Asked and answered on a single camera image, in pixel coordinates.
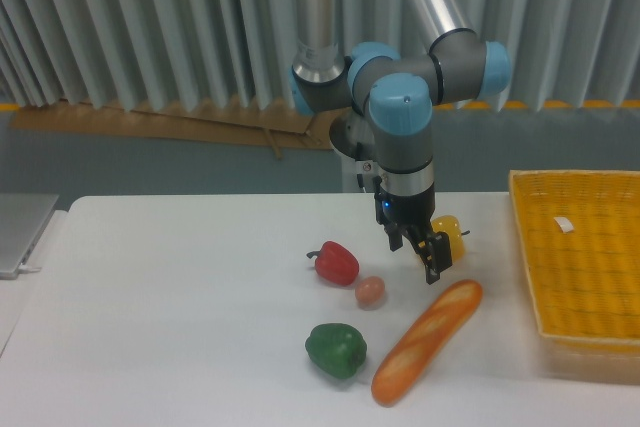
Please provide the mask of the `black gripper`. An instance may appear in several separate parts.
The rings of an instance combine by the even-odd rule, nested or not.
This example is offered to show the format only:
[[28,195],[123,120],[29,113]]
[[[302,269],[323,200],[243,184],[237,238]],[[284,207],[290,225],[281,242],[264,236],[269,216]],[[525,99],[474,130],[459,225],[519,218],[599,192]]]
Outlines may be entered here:
[[[380,183],[374,190],[375,216],[389,239],[391,251],[403,246],[403,238],[417,243],[435,211],[435,187],[412,196],[387,192]],[[418,254],[425,266],[426,282],[434,284],[441,273],[452,266],[449,236],[446,232],[427,231],[418,243]]]

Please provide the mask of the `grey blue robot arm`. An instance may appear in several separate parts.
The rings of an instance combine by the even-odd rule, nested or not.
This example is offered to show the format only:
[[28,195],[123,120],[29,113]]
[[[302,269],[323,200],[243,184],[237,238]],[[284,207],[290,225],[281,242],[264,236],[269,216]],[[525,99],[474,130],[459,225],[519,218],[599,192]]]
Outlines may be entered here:
[[457,0],[407,0],[426,51],[404,57],[381,42],[340,47],[338,0],[295,0],[297,52],[289,71],[296,108],[340,110],[330,143],[346,191],[374,197],[391,250],[410,244],[434,283],[452,263],[450,240],[434,229],[432,117],[436,106],[482,99],[510,83],[498,42],[483,42]]

